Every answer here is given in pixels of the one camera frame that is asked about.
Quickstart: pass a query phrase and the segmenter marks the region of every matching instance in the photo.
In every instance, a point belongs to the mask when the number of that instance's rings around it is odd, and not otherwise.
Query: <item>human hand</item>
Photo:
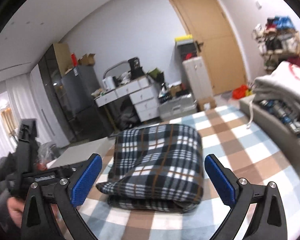
[[[22,214],[23,209],[25,207],[25,201],[15,197],[11,197],[7,200],[7,207],[12,221],[17,225],[17,227],[21,228]],[[51,208],[56,220],[58,221],[58,206],[52,204]]]

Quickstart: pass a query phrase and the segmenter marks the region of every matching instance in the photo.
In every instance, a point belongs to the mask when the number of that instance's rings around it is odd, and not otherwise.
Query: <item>door frame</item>
[[[244,60],[243,60],[243,56],[242,56],[242,51],[241,51],[241,49],[239,47],[238,40],[237,40],[236,36],[234,35],[234,30],[233,30],[233,28],[232,28],[232,26],[231,26],[231,24],[229,22],[229,19],[228,19],[227,15],[225,14],[223,8],[221,7],[219,1],[218,0],[214,0],[214,1],[216,2],[218,8],[220,9],[221,14],[223,15],[224,19],[228,23],[228,25],[230,27],[230,30],[231,30],[231,36],[234,39],[235,44],[238,46],[238,49],[239,49],[240,55],[241,55],[241,59],[242,59],[242,62],[243,62],[243,66],[242,66],[243,77],[244,77],[245,82],[247,83],[247,72],[246,72],[246,68],[245,68],[245,64],[244,64]],[[185,20],[183,19],[183,16],[182,16],[181,12],[179,11],[179,9],[178,9],[178,7],[176,5],[176,2],[174,0],[169,0],[169,2],[172,5],[173,9],[175,10],[176,14],[178,15],[178,18],[179,18],[179,20],[180,20],[180,22],[181,22],[184,30],[186,31],[186,34],[190,34],[189,27],[187,26]],[[203,60],[204,60],[205,64],[207,64],[206,63],[207,59],[205,58],[205,54],[204,53],[202,53],[202,57],[203,57]],[[212,78],[211,78],[212,75],[211,75],[209,67],[207,67],[207,72],[208,72],[208,75],[209,75],[210,82],[212,83]]]

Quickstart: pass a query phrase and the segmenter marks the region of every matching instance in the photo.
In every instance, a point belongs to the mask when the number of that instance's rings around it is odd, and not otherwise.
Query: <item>bed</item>
[[[274,181],[279,187],[287,218],[288,239],[300,235],[300,179],[276,144],[256,124],[246,129],[247,117],[237,108],[221,106],[171,120],[195,127],[202,136],[204,157],[215,154],[237,177],[254,184]],[[97,182],[107,180],[114,149],[103,158]],[[91,231],[106,240],[210,239],[229,212],[205,173],[201,204],[192,212],[160,213],[110,207],[107,196],[93,187],[79,212]],[[236,239],[242,239],[255,205],[250,205]]]

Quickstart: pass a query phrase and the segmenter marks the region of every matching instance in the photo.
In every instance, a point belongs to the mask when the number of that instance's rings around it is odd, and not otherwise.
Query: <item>white drawstring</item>
[[[249,103],[249,111],[250,111],[250,120],[247,124],[247,129],[250,129],[252,121],[253,121],[253,104],[252,104],[252,100]]]

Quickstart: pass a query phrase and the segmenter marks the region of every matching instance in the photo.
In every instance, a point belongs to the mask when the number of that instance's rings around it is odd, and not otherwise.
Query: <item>screw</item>
[[[248,181],[244,178],[239,179],[240,184],[242,185],[246,185],[248,183]]]
[[[269,182],[269,186],[271,187],[271,188],[275,188],[275,187],[277,187],[277,184],[275,184],[274,182]]]
[[[67,184],[68,183],[68,180],[67,179],[61,179],[60,180],[60,184],[61,185],[65,185],[65,184]]]
[[[38,186],[38,183],[34,182],[31,184],[31,188],[36,188]]]

